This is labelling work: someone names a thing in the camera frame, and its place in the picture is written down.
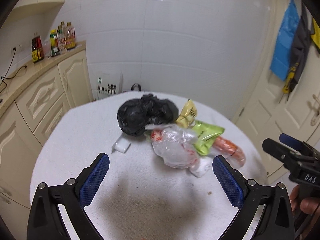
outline yellow snack bag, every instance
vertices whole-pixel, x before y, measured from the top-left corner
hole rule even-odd
[[[198,111],[196,109],[195,103],[191,99],[189,99],[185,103],[180,115],[178,116],[175,122],[178,126],[182,128],[188,128],[194,122],[197,114]]]

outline green snack bag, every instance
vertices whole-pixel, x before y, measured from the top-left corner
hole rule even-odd
[[[224,128],[198,120],[195,123],[196,125],[192,129],[198,134],[198,140],[194,147],[200,155],[206,156],[215,139],[224,132]]]

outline white towel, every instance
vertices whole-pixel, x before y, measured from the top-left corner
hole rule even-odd
[[[116,114],[119,106],[143,92],[129,92],[70,110],[44,145],[32,175],[30,198],[40,182],[49,186],[76,178],[100,153],[110,158],[106,174],[87,215],[105,240],[203,240],[218,239],[237,208],[232,207],[212,170],[196,178],[187,169],[164,165],[151,143],[130,138],[125,154],[110,154],[121,135]],[[181,110],[185,98],[154,93],[169,98]],[[228,119],[195,102],[197,119],[225,127],[224,138],[239,145],[246,154],[240,169],[246,179],[267,182],[266,171],[252,142]],[[64,207],[63,220],[72,239],[79,239]],[[256,217],[245,239],[257,225]]]

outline human hand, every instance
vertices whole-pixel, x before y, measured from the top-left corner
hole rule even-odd
[[[299,200],[297,199],[298,195],[299,195],[299,185],[293,188],[289,196],[292,211],[295,211],[299,206]],[[311,223],[306,227],[306,229],[301,234],[302,239],[304,239],[308,235],[308,233],[310,232],[310,230],[313,228],[314,224],[318,220],[320,216],[320,208],[318,208],[319,205],[320,205],[320,198],[316,198],[316,197],[305,198],[301,201],[300,209],[302,212],[308,215],[312,215],[314,213],[314,217]]]

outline sausage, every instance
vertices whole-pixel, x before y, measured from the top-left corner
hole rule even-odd
[[[216,148],[226,158],[232,158],[237,164],[242,167],[245,163],[245,155],[240,147],[233,142],[218,136],[212,147]]]

